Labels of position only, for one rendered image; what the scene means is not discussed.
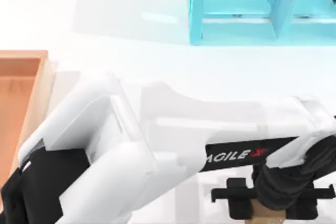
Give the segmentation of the tan brown book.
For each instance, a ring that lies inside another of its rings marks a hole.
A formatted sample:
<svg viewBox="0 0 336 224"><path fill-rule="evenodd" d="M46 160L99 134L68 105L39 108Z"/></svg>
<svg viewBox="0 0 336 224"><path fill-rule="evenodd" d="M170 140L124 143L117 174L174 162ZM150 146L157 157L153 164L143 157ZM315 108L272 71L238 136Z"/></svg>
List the tan brown book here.
<svg viewBox="0 0 336 224"><path fill-rule="evenodd" d="M245 220L245 224L283 224L286 219L285 211L273 211L263 206L257 199L252 199L251 219Z"/></svg>

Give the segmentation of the light blue rack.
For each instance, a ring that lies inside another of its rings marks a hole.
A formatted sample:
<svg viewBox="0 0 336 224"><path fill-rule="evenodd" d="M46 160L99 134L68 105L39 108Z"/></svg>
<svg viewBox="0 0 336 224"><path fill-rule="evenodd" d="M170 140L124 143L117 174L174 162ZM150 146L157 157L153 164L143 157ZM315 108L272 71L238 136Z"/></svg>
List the light blue rack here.
<svg viewBox="0 0 336 224"><path fill-rule="evenodd" d="M188 0L192 45L336 46L336 0Z"/></svg>

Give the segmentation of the shallow salmon box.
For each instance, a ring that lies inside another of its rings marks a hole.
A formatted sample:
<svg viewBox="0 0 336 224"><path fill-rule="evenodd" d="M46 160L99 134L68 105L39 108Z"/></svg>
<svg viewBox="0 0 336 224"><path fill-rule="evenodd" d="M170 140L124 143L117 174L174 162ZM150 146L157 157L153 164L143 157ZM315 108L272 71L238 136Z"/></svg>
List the shallow salmon box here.
<svg viewBox="0 0 336 224"><path fill-rule="evenodd" d="M54 75L46 50L0 50L0 187L46 116Z"/></svg>

